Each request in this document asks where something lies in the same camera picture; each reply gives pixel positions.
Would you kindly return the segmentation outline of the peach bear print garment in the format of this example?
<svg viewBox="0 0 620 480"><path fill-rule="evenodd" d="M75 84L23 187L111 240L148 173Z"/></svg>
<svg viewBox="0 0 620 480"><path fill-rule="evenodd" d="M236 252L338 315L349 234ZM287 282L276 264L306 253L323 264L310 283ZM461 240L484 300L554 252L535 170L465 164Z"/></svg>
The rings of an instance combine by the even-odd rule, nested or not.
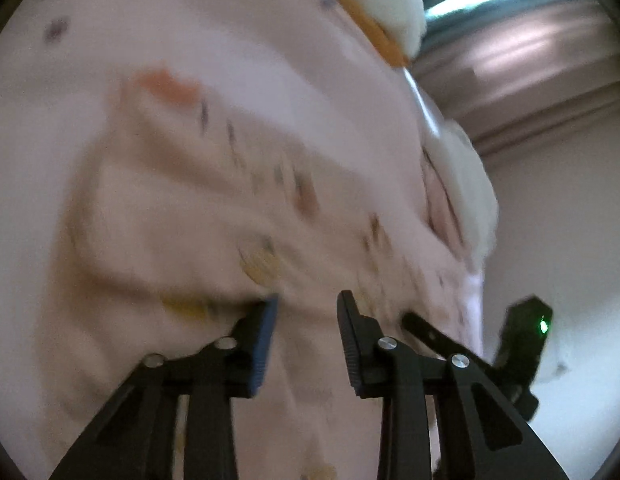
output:
<svg viewBox="0 0 620 480"><path fill-rule="evenodd" d="M336 298L480 347L477 283L428 224L409 98L297 128L210 90L124 87L81 164L41 318L40 437L58 462L143 356L188 356L278 295L266 381L235 411L245 479L371 479L380 404L354 395Z"/></svg>

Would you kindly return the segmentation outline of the white folded clothes stack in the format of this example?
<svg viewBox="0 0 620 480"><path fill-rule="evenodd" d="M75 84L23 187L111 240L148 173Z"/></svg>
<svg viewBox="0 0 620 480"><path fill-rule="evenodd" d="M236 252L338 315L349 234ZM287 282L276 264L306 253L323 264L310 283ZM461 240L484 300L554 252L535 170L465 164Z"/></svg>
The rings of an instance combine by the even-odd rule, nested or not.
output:
<svg viewBox="0 0 620 480"><path fill-rule="evenodd" d="M479 272L496 244L499 220L498 200L484 164L463 128L451 119L432 128L423 146L458 222L464 260Z"/></svg>

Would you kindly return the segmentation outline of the pink folded garment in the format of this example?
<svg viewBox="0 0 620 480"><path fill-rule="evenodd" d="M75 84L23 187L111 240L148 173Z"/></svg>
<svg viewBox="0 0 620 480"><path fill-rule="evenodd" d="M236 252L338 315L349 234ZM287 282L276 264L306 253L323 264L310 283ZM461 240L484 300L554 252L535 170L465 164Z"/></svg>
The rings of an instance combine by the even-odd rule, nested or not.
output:
<svg viewBox="0 0 620 480"><path fill-rule="evenodd" d="M456 260L464 261L467 257L467 250L463 243L459 221L453 211L444 184L426 153L423 153L422 170L428 224L440 242L452 252L453 257Z"/></svg>

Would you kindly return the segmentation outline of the beige side curtain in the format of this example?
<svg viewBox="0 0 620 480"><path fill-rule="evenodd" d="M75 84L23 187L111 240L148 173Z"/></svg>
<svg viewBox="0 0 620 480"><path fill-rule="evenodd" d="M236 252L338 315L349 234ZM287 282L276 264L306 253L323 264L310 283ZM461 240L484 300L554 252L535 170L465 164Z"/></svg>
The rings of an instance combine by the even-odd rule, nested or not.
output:
<svg viewBox="0 0 620 480"><path fill-rule="evenodd" d="M620 32L596 0L550 3L432 48L412 75L497 159L620 110Z"/></svg>

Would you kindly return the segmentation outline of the orange folded cloth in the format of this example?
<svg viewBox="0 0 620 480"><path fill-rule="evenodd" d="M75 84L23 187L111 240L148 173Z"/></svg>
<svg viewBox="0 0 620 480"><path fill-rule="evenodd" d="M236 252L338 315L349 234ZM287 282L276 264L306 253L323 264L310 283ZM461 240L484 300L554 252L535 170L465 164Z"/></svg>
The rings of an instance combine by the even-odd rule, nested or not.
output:
<svg viewBox="0 0 620 480"><path fill-rule="evenodd" d="M408 66L408 58L403 54L398 42L389 37L383 27L365 12L357 0L338 0L338 2L389 66L393 68Z"/></svg>

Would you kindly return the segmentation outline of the pink printed duvet cover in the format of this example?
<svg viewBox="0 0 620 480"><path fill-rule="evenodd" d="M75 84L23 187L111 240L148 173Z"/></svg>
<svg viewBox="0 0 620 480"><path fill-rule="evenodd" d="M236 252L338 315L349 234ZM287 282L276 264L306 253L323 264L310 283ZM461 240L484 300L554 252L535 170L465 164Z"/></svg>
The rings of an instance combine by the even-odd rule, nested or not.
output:
<svg viewBox="0 0 620 480"><path fill-rule="evenodd" d="M349 289L481 347L498 203L406 73L422 0L25 0L0 36L0 439L44 479L143 356L280 297L245 479L372 479Z"/></svg>

